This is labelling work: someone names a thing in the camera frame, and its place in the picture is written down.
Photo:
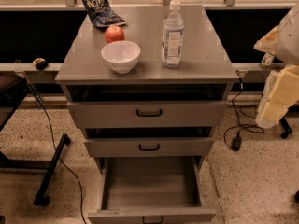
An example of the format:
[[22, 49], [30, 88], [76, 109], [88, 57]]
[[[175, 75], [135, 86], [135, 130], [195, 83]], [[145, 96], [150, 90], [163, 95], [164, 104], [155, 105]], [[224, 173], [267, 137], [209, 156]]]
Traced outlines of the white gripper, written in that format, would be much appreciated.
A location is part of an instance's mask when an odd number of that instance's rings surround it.
[[[254, 49], [275, 55], [278, 28], [274, 27], [258, 40]], [[272, 128], [286, 115], [289, 108], [299, 101], [299, 66], [287, 65], [281, 71], [272, 70], [266, 79], [256, 124], [264, 129]]]

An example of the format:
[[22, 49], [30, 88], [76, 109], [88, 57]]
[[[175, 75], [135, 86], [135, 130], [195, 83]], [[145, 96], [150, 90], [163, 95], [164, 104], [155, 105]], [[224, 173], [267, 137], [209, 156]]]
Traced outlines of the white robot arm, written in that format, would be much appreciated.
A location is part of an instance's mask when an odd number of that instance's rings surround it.
[[258, 106], [255, 122], [268, 129], [278, 124], [299, 101], [299, 3], [254, 48], [285, 63], [279, 72], [270, 72]]

